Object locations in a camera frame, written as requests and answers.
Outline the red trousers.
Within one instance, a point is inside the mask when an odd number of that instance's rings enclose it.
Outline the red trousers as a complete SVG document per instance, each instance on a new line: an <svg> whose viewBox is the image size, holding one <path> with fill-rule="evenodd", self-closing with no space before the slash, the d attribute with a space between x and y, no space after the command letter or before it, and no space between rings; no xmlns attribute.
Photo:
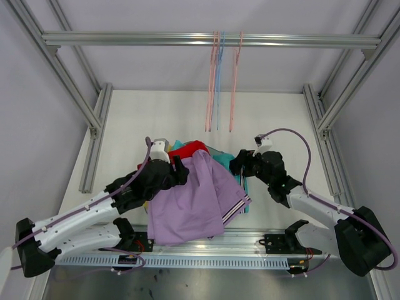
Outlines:
<svg viewBox="0 0 400 300"><path fill-rule="evenodd" d="M203 150L209 153L206 145L201 141L191 141L184 144L183 142L176 140L172 145L171 150L168 152L168 155L170 159L174 156L179 156L181 159L185 159L192 157L198 150Z"/></svg>

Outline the purple trousers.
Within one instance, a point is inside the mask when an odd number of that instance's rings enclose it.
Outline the purple trousers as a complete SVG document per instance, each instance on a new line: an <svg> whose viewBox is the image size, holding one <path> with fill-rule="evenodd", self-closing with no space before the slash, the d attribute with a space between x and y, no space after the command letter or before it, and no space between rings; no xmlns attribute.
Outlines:
<svg viewBox="0 0 400 300"><path fill-rule="evenodd" d="M251 203L234 176L206 151L182 163L189 169L187 183L160 191L148 204L147 236L161 246L222 235Z"/></svg>

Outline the pink hanger with purple trousers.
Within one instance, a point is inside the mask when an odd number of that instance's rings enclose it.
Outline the pink hanger with purple trousers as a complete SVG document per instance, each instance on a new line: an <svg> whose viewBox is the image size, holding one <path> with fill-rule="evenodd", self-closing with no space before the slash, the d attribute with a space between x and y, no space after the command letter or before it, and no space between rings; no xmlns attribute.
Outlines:
<svg viewBox="0 0 400 300"><path fill-rule="evenodd" d="M229 132L231 133L234 128L234 110L236 103L236 88L238 81L238 64L243 45L243 32L239 34L238 46L233 49L232 53L232 86L231 86L231 105L229 114Z"/></svg>

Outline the blue hanger with teal trousers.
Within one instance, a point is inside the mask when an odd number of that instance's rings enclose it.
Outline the blue hanger with teal trousers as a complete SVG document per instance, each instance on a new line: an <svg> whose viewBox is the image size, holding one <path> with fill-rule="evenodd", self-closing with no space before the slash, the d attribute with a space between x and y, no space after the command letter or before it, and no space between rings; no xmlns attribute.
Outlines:
<svg viewBox="0 0 400 300"><path fill-rule="evenodd" d="M223 56L223 46L224 46L224 33L220 34L220 43L217 51L217 80L216 80L216 96L217 96L217 122L216 129L219 130L220 124L220 90L221 90L221 64Z"/></svg>

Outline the blue hanger with red trousers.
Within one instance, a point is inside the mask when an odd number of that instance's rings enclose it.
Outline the blue hanger with red trousers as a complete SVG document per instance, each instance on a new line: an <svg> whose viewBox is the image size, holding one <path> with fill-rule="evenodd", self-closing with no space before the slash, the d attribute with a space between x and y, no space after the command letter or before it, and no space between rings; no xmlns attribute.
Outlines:
<svg viewBox="0 0 400 300"><path fill-rule="evenodd" d="M217 57L217 61L218 61L218 74L217 74L217 92L220 93L221 91L221 69L222 69L222 60L223 60L223 52L224 52L224 46L225 46L225 40L226 40L226 32L223 31L222 32L222 41L220 43L220 47L219 47L219 52L218 52L218 57Z"/></svg>

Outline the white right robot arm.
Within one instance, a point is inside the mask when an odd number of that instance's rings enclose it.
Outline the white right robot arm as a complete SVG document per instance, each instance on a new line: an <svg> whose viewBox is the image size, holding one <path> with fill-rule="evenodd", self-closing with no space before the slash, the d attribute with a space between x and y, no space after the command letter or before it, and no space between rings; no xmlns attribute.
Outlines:
<svg viewBox="0 0 400 300"><path fill-rule="evenodd" d="M229 168L233 174L258 178L277 203L321 223L300 220L287 228L284 244L292 253L313 248L332 254L358 276L378 269L389 256L392 267L397 266L398 254L370 209L340 206L307 191L305 184L287 174L279 152L242 150Z"/></svg>

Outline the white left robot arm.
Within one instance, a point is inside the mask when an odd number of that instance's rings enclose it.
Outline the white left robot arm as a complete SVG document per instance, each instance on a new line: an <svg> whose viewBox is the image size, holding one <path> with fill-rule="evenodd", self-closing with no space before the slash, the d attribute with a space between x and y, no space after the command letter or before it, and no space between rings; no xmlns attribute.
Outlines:
<svg viewBox="0 0 400 300"><path fill-rule="evenodd" d="M33 278L64 258L97 249L128 251L136 233L122 215L151 201L160 191L187 183L180 157L148 159L137 171L117 178L84 204L42 221L16 224L14 248L25 277Z"/></svg>

